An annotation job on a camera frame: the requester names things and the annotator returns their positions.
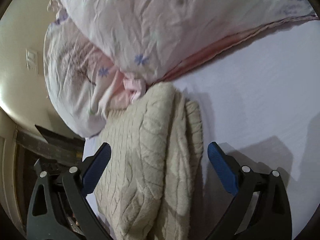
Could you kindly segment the beige knitted sweater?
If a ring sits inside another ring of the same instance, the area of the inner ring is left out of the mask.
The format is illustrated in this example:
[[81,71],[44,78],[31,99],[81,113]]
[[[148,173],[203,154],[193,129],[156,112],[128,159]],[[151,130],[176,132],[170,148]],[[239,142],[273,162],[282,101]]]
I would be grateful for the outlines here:
[[111,159],[94,194],[116,239],[187,239],[203,154],[199,104],[167,82],[110,111],[96,145]]

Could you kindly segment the lavender bed sheet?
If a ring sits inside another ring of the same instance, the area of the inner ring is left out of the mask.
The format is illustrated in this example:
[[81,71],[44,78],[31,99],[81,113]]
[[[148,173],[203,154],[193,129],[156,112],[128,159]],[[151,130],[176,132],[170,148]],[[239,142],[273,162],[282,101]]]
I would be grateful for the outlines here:
[[202,120],[187,239],[206,238],[233,199],[208,159],[211,142],[240,166],[280,173],[297,237],[319,206],[319,22],[288,24],[170,84],[199,104]]

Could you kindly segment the pink tree-print quilt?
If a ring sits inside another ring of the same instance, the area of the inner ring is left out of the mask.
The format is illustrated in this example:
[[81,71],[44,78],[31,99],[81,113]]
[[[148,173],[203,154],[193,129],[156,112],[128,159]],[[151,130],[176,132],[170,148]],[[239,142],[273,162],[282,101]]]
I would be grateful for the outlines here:
[[82,138],[98,134],[109,110],[126,109],[146,90],[144,81],[126,77],[68,16],[47,29],[43,67],[53,107]]

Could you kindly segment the pink floral pillow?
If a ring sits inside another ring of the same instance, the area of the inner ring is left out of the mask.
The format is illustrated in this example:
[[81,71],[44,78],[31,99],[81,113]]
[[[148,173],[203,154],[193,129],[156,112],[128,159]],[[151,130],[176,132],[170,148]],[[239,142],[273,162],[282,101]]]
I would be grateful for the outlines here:
[[314,20],[308,0],[50,0],[127,76],[153,83],[264,29]]

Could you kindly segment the white wall switch plate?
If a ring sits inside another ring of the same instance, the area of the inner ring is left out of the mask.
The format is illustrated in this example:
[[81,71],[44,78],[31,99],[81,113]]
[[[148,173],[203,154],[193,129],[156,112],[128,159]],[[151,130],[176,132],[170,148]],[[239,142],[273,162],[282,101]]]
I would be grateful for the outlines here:
[[32,70],[36,75],[39,74],[38,68],[38,53],[32,49],[25,50],[25,58],[26,58],[26,65],[27,70]]

